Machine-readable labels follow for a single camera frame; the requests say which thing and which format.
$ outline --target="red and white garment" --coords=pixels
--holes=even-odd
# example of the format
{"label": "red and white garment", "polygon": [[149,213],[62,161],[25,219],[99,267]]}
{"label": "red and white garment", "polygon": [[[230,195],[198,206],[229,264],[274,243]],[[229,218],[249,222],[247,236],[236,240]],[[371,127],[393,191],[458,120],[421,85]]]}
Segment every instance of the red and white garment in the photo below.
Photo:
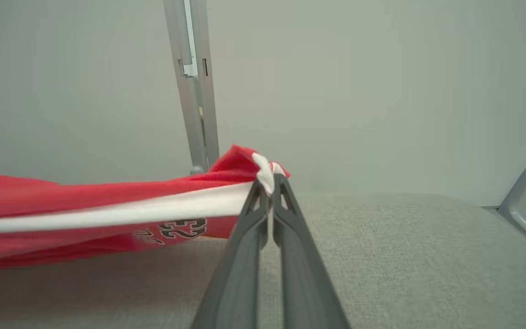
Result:
{"label": "red and white garment", "polygon": [[170,181],[58,185],[0,175],[0,267],[228,238],[255,177],[289,174],[233,146],[204,174]]}

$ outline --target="red fabric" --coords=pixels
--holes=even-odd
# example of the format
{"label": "red fabric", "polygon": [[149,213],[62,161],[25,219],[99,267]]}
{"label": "red fabric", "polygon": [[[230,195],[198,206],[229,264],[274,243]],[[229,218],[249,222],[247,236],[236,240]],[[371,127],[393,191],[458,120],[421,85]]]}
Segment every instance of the red fabric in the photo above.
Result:
{"label": "red fabric", "polygon": [[[253,181],[259,167],[253,150],[233,146],[201,175],[170,181],[101,185],[58,185],[50,181],[0,175],[0,217],[41,214],[133,202],[211,187]],[[228,238],[236,216],[70,229],[0,233],[0,267],[33,265],[177,244],[203,235]]]}

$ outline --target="white stripe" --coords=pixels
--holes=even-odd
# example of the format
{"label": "white stripe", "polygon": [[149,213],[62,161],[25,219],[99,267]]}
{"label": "white stripe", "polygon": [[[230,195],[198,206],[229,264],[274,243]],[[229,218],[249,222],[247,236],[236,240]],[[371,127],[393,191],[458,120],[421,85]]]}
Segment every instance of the white stripe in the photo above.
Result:
{"label": "white stripe", "polygon": [[[253,154],[253,160],[261,167],[257,178],[266,192],[272,194],[274,178],[269,162],[259,154]],[[272,166],[274,171],[285,175],[279,165]],[[0,218],[0,233],[163,223],[177,219],[238,215],[251,185],[252,182],[240,183],[104,207]]]}

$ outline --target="white backdrop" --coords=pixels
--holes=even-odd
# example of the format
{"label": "white backdrop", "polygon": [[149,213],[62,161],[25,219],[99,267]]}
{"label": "white backdrop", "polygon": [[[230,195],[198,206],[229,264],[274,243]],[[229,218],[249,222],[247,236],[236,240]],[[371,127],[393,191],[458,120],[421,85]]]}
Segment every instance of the white backdrop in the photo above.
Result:
{"label": "white backdrop", "polygon": [[209,0],[221,152],[301,193],[498,206],[526,167],[526,0]]}
{"label": "white backdrop", "polygon": [[0,1],[0,174],[188,175],[162,0]]}

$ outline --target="gray wall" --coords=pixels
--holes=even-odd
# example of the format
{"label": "gray wall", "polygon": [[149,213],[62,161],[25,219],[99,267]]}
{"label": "gray wall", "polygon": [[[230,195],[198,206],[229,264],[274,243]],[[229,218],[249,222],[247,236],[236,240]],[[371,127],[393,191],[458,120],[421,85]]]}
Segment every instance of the gray wall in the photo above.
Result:
{"label": "gray wall", "polygon": [[208,0],[221,152],[299,192],[498,206],[526,167],[526,0]]}
{"label": "gray wall", "polygon": [[188,175],[161,0],[0,0],[0,174]]}

